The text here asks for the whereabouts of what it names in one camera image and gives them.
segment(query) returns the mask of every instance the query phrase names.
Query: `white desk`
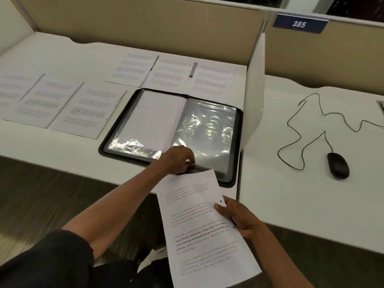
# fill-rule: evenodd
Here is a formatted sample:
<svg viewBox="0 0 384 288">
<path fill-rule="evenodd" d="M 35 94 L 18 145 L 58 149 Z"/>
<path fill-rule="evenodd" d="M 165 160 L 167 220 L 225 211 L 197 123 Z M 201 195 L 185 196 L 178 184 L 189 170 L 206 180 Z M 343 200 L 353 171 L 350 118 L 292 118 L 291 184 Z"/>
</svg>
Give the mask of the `white desk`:
<svg viewBox="0 0 384 288">
<path fill-rule="evenodd" d="M 384 129 L 363 123 L 354 133 L 341 116 L 322 116 L 317 97 L 311 96 L 290 122 L 302 140 L 280 154 L 302 167 L 302 148 L 326 130 L 334 152 L 349 165 L 349 178 L 336 180 L 330 174 L 324 139 L 305 149 L 301 172 L 277 156 L 278 149 L 298 139 L 286 125 L 288 119 L 315 92 L 325 113 L 343 113 L 354 129 L 363 119 L 384 125 L 376 103 L 382 96 L 334 87 L 310 89 L 266 76 L 262 121 L 244 149 L 240 202 L 266 223 L 384 253 Z"/>
<path fill-rule="evenodd" d="M 83 82 L 103 81 L 116 66 L 115 56 L 127 48 L 104 43 L 77 44 L 69 38 L 34 33 L 0 57 L 0 70 L 33 68 L 58 78 Z M 229 104 L 244 106 L 246 66 L 235 65 Z M 127 92 L 98 139 L 0 120 L 0 155 L 113 184 L 122 184 L 143 167 L 103 157 L 98 147 L 137 88 L 115 84 Z M 236 197 L 237 181 L 223 194 Z"/>
</svg>

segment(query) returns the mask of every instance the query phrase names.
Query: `black pants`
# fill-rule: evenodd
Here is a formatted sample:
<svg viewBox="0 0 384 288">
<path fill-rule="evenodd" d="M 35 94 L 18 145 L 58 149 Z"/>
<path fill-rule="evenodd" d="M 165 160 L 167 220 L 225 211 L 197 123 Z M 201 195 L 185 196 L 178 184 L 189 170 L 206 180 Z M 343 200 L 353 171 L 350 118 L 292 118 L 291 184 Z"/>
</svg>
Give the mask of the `black pants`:
<svg viewBox="0 0 384 288">
<path fill-rule="evenodd" d="M 137 273 L 133 261 L 118 261 L 93 269 L 91 288 L 173 288 L 168 258 L 154 261 Z"/>
</svg>

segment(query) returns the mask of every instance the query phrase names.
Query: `open folder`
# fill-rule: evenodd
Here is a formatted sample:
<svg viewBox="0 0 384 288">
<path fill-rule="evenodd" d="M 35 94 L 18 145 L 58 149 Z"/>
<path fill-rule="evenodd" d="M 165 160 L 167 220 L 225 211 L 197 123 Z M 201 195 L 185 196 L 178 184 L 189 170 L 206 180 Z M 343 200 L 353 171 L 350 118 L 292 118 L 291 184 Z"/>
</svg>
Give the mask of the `open folder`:
<svg viewBox="0 0 384 288">
<path fill-rule="evenodd" d="M 214 169 L 219 182 L 232 185 L 241 118 L 235 107 L 142 89 L 132 96 L 99 152 L 148 164 L 170 147 L 184 145 L 195 154 L 190 172 Z"/>
</svg>

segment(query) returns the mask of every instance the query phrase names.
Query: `floor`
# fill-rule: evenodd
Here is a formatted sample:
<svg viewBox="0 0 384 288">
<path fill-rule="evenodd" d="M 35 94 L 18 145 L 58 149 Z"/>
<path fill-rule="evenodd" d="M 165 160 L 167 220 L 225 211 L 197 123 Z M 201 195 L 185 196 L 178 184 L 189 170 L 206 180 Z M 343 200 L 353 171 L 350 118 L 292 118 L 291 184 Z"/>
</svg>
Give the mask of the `floor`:
<svg viewBox="0 0 384 288">
<path fill-rule="evenodd" d="M 62 227 L 115 186 L 0 157 L 0 264 Z M 384 287 L 384 255 L 270 227 L 316 288 Z M 164 241 L 160 210 L 149 195 L 113 246 L 99 260 L 132 259 L 143 246 Z M 264 274 L 237 285 L 271 287 Z"/>
</svg>

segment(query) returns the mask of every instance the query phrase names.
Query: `person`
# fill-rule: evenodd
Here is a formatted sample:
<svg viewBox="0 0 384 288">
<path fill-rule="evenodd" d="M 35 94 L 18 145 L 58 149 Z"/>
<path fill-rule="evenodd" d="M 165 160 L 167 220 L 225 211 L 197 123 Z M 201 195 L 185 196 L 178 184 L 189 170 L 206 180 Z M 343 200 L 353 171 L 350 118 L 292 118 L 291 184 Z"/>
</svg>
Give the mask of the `person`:
<svg viewBox="0 0 384 288">
<path fill-rule="evenodd" d="M 160 180 L 168 174 L 184 173 L 194 163 L 192 150 L 171 147 L 60 230 L 3 264 L 0 287 L 173 287 L 167 258 L 154 261 L 139 273 L 136 261 L 94 267 L 94 260 L 116 239 Z M 227 207 L 215 204 L 214 208 L 231 217 L 241 235 L 252 242 L 274 288 L 312 287 L 263 222 L 241 203 L 227 197 L 224 201 Z"/>
</svg>

